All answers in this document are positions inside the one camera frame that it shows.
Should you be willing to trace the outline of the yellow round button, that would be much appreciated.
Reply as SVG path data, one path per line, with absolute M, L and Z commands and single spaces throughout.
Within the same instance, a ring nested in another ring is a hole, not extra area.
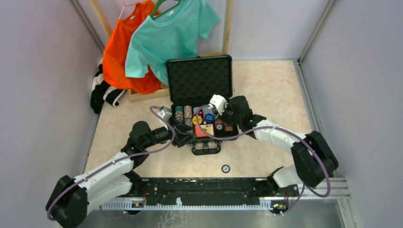
M 196 115 L 194 115 L 193 116 L 193 118 L 192 118 L 192 123 L 194 124 L 194 125 L 198 125 L 198 124 L 203 124 L 203 118 L 202 118 L 202 116 L 196 116 Z

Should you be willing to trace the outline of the blue round button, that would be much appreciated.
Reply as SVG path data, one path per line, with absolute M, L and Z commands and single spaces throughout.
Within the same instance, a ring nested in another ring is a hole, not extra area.
M 204 120 L 207 123 L 213 123 L 215 121 L 215 115 L 212 113 L 207 113 L 204 115 Z

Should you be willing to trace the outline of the red playing card box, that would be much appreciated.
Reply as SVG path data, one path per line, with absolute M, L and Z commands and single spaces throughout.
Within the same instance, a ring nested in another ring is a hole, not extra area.
M 197 125 L 195 126 L 194 133 L 198 138 L 207 137 L 207 135 L 204 132 L 214 136 L 215 133 L 213 124 L 202 124 L 201 127 Z

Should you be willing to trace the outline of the black poker set case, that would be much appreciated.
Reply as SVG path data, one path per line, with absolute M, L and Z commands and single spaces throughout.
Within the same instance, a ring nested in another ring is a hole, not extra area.
M 229 99 L 233 95 L 232 90 L 232 57 L 230 55 L 218 55 L 210 57 L 195 57 L 184 59 L 171 59 L 165 63 L 168 75 L 168 88 L 172 102 L 173 127 L 178 123 L 175 120 L 175 107 L 190 105 L 202 107 L 209 103 L 213 95 L 221 95 Z M 188 143 L 194 155 L 217 154 L 221 151 L 221 142 L 218 138 L 235 136 L 239 133 L 236 125 L 227 125 L 215 118 L 213 123 L 207 123 L 203 118 L 203 124 L 213 124 L 215 135 L 204 132 L 207 137 L 196 138 Z M 223 130 L 216 130 L 215 124 L 222 123 Z M 233 131 L 226 132 L 225 127 L 232 126 Z

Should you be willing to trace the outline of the purple chip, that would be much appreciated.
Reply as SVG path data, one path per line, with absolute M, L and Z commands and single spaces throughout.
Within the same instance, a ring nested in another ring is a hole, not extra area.
M 222 165 L 221 171 L 222 171 L 223 173 L 229 173 L 229 172 L 230 172 L 230 166 L 227 165 L 227 164 Z

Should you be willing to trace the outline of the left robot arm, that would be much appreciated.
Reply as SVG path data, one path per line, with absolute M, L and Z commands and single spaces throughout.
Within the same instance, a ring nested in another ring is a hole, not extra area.
M 126 146 L 113 158 L 97 168 L 58 180 L 46 204 L 47 217 L 64 228 L 76 228 L 86 216 L 105 202 L 118 196 L 145 195 L 142 178 L 134 172 L 149 156 L 147 148 L 157 144 L 182 147 L 196 139 L 192 127 L 174 122 L 151 130 L 145 121 L 136 122 Z

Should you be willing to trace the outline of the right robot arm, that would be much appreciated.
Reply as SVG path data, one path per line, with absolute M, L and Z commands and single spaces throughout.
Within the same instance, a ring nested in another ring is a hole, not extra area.
M 242 134 L 269 142 L 292 155 L 293 165 L 278 168 L 268 176 L 268 191 L 274 196 L 281 195 L 290 185 L 303 183 L 314 188 L 339 166 L 320 132 L 297 133 L 274 124 L 266 117 L 254 114 L 242 95 L 229 100 L 213 95 L 210 106 L 220 120 L 238 126 Z

